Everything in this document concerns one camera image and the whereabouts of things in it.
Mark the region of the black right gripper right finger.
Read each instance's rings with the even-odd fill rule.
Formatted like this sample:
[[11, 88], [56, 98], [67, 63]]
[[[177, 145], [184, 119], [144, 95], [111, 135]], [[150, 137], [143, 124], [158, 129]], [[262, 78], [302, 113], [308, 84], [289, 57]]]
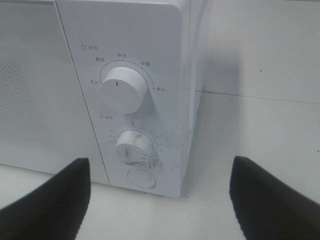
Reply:
[[247, 240], [318, 240], [320, 205], [247, 157], [233, 160], [229, 195]]

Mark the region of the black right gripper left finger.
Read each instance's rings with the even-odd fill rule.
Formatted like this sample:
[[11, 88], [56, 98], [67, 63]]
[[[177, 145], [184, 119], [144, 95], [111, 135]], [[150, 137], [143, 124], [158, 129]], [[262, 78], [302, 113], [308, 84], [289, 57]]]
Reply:
[[90, 162], [77, 158], [0, 210], [2, 240], [74, 240], [91, 198]]

